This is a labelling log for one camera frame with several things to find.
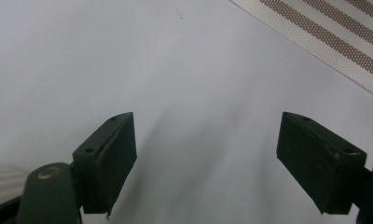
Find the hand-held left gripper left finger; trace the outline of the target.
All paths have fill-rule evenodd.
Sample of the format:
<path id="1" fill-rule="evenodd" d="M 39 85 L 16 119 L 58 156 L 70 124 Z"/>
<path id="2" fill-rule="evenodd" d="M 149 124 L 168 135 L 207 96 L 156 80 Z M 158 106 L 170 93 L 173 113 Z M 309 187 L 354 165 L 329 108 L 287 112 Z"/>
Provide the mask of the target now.
<path id="1" fill-rule="evenodd" d="M 111 214 L 136 159 L 132 112 L 108 119 L 73 152 L 85 214 Z"/>

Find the brown striped woven mat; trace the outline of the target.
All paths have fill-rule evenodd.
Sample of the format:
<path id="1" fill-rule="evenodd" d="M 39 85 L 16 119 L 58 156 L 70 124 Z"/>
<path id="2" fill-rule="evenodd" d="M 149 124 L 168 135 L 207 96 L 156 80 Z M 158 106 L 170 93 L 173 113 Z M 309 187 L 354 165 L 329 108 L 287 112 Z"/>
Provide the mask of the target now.
<path id="1" fill-rule="evenodd" d="M 229 0 L 373 94 L 373 0 Z"/>

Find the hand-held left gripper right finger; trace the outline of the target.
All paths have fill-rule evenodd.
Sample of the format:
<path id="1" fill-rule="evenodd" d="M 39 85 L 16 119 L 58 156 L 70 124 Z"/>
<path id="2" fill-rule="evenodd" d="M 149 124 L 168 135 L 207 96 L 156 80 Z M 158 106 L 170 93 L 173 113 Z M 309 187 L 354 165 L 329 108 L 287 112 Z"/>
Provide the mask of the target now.
<path id="1" fill-rule="evenodd" d="M 313 119 L 284 112 L 276 154 L 320 212 L 350 212 L 365 168 L 363 150 Z"/>

